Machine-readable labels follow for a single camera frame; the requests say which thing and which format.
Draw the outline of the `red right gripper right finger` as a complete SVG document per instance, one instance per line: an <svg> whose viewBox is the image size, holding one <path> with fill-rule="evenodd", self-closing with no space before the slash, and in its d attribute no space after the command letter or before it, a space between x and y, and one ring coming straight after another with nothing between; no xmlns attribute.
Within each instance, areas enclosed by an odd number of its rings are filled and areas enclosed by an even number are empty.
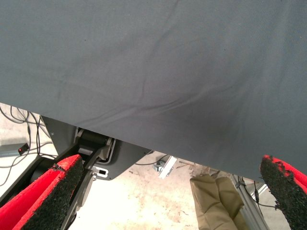
<svg viewBox="0 0 307 230"><path fill-rule="evenodd" d="M307 228L307 176L289 163L264 155L260 173L276 199L276 208L285 216L290 229Z"/></svg>

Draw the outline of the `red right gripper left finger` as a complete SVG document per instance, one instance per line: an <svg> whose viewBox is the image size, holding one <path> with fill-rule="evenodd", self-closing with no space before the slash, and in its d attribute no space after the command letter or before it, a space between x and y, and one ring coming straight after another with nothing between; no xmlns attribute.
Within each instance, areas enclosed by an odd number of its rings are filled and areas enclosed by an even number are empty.
<svg viewBox="0 0 307 230"><path fill-rule="evenodd" d="M0 208L2 230L59 230L83 173L79 154L54 164Z"/></svg>

